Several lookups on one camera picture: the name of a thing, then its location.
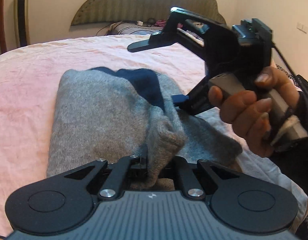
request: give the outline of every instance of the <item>metal screw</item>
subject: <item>metal screw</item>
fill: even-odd
[[[192,197],[200,197],[204,194],[204,192],[203,192],[203,190],[201,190],[199,188],[192,188],[192,189],[189,189],[187,194],[189,194]]]
[[[103,189],[100,192],[101,197],[113,197],[115,194],[116,194],[116,192],[114,190],[110,189],[110,188]]]

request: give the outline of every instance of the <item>upholstered headboard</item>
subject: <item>upholstered headboard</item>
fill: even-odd
[[[174,6],[225,23],[217,10],[216,0],[87,0],[75,14],[71,25],[168,19],[170,8]]]

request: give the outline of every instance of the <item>human hand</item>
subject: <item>human hand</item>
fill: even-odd
[[[290,107],[296,108],[299,93],[281,70],[264,68],[255,84],[267,90],[274,88]],[[263,139],[271,130],[268,116],[272,107],[270,98],[257,101],[255,92],[245,90],[223,100],[222,91],[216,86],[210,88],[208,98],[213,106],[220,108],[221,120],[232,125],[234,133],[246,140],[253,153],[261,157],[272,155],[273,147]]]

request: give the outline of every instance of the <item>dark clothing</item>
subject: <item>dark clothing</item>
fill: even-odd
[[[308,132],[308,98],[303,92],[294,114]],[[270,159],[308,195],[308,139],[287,152],[274,153]]]

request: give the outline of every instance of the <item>pink bedsheet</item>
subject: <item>pink bedsheet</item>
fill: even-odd
[[[0,235],[12,230],[4,212],[9,194],[45,177],[54,101],[66,70],[150,68],[174,78],[185,92],[203,78],[204,62],[179,44],[139,53],[126,50],[130,43],[146,38],[71,39],[0,56]]]

